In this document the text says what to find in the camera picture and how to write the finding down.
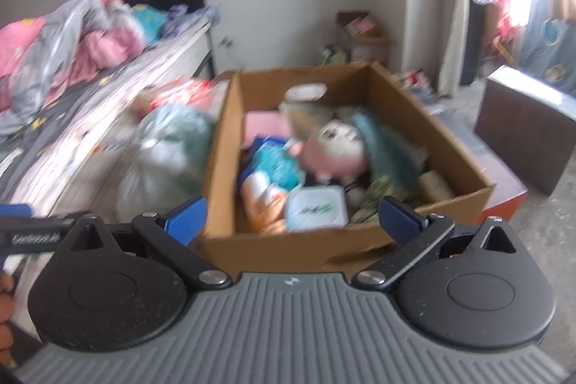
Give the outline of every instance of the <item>wall socket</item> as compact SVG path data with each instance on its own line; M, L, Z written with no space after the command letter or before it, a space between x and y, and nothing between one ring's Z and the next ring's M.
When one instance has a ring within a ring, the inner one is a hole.
M220 46L223 46L224 48L232 48L234 45L234 40L228 35L220 40Z

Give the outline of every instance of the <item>small cardboard box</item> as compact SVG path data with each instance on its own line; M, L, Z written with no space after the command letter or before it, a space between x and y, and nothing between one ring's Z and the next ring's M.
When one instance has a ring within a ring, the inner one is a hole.
M364 18L370 15L369 11L340 11L336 15L338 25L338 42L350 52L350 62L366 63L379 61L385 66L390 59L392 40L388 38L379 25L367 34L350 36L345 26L356 18Z
M344 272L350 277L392 248L392 240L378 225L281 235L249 232L237 196L244 113L276 109L290 87L318 82L327 86L322 102L363 103L382 123L426 147L431 169L438 171L458 196L419 207L419 213L440 212L472 224L492 192L480 169L450 140L443 126L378 63L237 73L230 81L207 169L208 222L191 246L233 277L240 272Z

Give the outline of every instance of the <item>gray grip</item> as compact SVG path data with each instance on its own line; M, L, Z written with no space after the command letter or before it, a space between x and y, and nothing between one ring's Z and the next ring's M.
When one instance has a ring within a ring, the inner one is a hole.
M203 292L164 334L113 353L46 345L25 384L560 383L537 346L471 353L411 328L379 292L341 274L244 274Z

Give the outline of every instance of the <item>metal screw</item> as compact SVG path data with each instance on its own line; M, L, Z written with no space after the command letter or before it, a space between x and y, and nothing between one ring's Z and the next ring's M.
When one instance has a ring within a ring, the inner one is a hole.
M386 281L386 276L382 272L363 271L358 274L357 279L364 285L381 285Z
M204 271L198 275L198 279L207 285L222 285L228 280L228 275L223 271Z

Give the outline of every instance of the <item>toy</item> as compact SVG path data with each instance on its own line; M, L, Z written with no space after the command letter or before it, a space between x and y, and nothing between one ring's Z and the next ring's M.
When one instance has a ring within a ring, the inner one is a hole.
M300 164L325 184L332 178L351 183L368 168L364 142L356 128L340 121L330 121L306 141Z

